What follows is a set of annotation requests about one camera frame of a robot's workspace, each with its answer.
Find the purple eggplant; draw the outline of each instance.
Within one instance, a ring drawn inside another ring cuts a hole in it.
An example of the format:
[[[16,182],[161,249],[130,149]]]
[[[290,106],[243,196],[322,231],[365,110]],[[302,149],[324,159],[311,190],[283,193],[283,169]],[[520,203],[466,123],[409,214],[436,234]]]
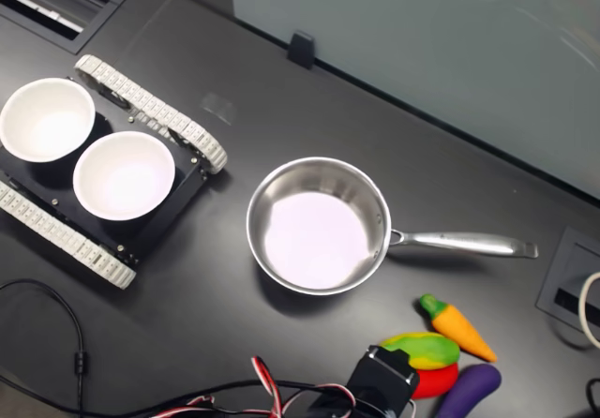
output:
[[[495,392],[502,380],[500,371],[492,365],[469,366],[443,400],[436,418],[464,418],[479,401]]]

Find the green carrot top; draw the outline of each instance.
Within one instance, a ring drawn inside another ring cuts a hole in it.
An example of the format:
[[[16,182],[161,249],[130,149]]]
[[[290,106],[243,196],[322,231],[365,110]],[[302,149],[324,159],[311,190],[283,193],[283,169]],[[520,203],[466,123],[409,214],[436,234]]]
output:
[[[438,301],[435,296],[432,294],[424,294],[421,296],[419,300],[421,306],[427,311],[427,313],[431,316],[432,320],[435,320],[438,315],[440,315],[447,307],[447,303],[443,303],[442,301]]]

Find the red toy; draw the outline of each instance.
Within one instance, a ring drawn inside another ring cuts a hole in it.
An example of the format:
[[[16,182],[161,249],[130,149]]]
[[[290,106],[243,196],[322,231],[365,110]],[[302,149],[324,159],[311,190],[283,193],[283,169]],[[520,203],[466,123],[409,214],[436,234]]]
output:
[[[442,369],[417,369],[419,384],[412,394],[412,399],[422,399],[443,395],[449,391],[458,379],[458,364]]]

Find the stainless steel saucepan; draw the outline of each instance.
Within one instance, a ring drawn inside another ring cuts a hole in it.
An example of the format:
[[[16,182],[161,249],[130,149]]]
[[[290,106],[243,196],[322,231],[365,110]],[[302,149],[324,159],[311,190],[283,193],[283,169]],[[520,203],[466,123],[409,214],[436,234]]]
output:
[[[537,257],[535,244],[500,235],[393,230],[373,181],[348,163],[324,157],[295,160],[262,181],[247,210],[247,238],[266,274],[288,289],[313,295],[363,283],[390,246]]]

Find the orange carrot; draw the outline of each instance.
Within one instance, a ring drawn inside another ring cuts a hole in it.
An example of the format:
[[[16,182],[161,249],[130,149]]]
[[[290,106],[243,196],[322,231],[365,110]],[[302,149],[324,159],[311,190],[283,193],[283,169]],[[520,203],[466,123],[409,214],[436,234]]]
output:
[[[494,351],[456,307],[438,301],[432,294],[421,296],[420,303],[431,316],[431,324],[440,334],[456,341],[466,352],[489,362],[498,360]]]

